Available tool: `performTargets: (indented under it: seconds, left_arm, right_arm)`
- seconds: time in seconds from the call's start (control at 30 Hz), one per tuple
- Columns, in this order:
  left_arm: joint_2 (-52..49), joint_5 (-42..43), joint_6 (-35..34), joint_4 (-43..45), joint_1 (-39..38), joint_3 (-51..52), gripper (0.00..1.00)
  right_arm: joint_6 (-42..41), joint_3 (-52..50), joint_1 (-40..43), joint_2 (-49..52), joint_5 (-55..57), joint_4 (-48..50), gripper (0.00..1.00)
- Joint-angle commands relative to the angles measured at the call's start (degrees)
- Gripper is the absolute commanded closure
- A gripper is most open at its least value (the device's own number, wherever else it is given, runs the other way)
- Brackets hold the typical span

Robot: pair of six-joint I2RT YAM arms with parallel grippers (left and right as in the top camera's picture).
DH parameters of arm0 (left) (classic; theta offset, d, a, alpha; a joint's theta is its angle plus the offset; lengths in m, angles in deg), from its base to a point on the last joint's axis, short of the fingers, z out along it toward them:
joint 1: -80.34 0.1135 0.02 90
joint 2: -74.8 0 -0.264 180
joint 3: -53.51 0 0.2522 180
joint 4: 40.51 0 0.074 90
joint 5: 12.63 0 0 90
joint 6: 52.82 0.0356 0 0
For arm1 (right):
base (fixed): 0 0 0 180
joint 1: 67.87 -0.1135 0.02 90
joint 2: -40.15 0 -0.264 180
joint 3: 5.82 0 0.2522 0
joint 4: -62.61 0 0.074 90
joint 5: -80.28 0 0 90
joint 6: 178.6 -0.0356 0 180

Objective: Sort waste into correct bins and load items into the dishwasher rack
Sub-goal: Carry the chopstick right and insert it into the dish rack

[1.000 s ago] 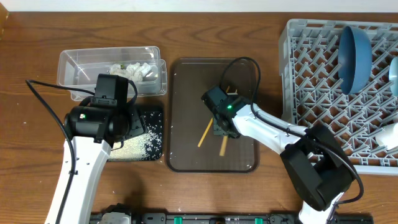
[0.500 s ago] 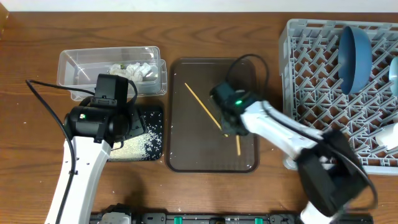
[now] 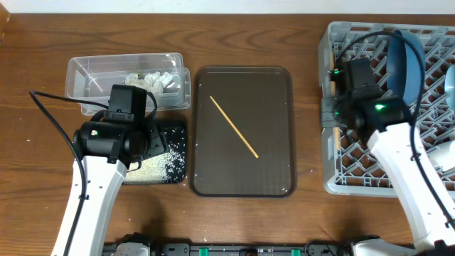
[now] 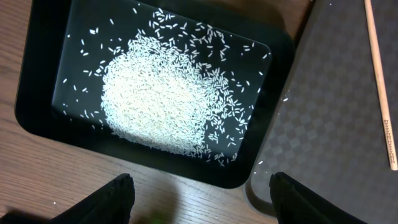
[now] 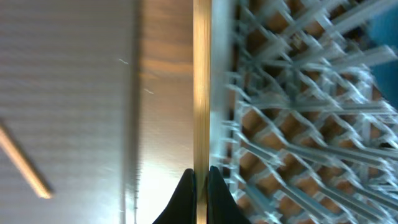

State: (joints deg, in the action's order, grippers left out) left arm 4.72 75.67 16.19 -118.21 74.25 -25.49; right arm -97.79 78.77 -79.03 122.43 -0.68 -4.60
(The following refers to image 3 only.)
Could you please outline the dark blue plate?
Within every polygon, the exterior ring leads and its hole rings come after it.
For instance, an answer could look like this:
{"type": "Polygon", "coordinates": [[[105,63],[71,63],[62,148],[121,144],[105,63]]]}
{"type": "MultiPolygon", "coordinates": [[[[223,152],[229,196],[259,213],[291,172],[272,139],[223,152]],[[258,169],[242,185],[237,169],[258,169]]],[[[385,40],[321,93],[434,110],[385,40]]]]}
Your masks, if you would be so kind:
{"type": "Polygon", "coordinates": [[[413,33],[403,30],[394,30],[393,33],[408,40],[418,52],[419,57],[405,42],[395,37],[390,39],[387,49],[386,71],[390,74],[387,88],[411,105],[419,94],[422,80],[418,59],[424,61],[424,49],[420,39],[413,33]]]}

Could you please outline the white tissue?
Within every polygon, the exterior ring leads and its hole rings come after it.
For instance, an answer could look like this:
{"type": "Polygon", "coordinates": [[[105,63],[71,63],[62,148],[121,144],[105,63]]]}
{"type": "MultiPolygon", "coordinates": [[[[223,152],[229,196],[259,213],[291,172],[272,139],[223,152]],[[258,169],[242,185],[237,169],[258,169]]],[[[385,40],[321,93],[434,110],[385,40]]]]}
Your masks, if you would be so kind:
{"type": "Polygon", "coordinates": [[[156,71],[155,73],[147,73],[145,75],[141,73],[130,73],[125,77],[123,84],[139,87],[153,94],[163,94],[165,90],[175,84],[175,81],[172,74],[156,71]]]}

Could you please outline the light blue small bowl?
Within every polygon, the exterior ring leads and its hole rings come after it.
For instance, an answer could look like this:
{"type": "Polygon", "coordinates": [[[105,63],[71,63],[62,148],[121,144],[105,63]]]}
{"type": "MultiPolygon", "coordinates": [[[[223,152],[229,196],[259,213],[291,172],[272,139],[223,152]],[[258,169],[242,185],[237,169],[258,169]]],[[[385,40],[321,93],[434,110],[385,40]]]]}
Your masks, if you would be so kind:
{"type": "Polygon", "coordinates": [[[451,65],[447,69],[447,72],[445,75],[445,82],[444,82],[444,91],[448,95],[448,97],[446,98],[446,103],[447,103],[449,109],[451,109],[451,110],[455,109],[454,87],[455,87],[455,66],[451,65]]]}

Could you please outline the green cup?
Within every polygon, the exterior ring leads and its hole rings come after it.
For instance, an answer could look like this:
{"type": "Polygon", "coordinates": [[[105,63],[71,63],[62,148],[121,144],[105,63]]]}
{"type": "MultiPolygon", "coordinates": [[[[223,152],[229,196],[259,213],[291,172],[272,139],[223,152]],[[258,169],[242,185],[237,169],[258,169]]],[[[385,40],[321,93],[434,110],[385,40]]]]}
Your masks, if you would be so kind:
{"type": "Polygon", "coordinates": [[[444,142],[429,154],[429,160],[436,170],[447,172],[454,168],[454,141],[444,142]]]}

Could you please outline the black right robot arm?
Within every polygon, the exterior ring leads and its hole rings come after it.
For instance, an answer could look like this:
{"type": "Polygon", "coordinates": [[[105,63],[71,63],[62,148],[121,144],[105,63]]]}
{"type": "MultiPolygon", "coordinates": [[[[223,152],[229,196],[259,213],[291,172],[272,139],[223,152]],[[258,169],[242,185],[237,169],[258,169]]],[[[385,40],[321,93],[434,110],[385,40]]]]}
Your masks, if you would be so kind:
{"type": "Polygon", "coordinates": [[[414,248],[368,238],[351,246],[352,255],[453,255],[454,201],[424,149],[416,119],[402,98],[366,90],[356,97],[321,99],[323,155],[337,167],[339,127],[347,127],[373,154],[389,178],[412,231],[414,248]]]}

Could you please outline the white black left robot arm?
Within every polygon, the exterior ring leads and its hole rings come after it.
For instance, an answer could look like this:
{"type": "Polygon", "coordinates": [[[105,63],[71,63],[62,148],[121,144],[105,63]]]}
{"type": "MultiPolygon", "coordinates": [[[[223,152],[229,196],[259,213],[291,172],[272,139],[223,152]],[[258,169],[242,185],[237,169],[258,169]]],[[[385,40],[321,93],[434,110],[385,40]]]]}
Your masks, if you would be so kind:
{"type": "Polygon", "coordinates": [[[73,181],[53,255],[101,255],[129,167],[168,151],[155,121],[89,121],[74,135],[73,181]]]}

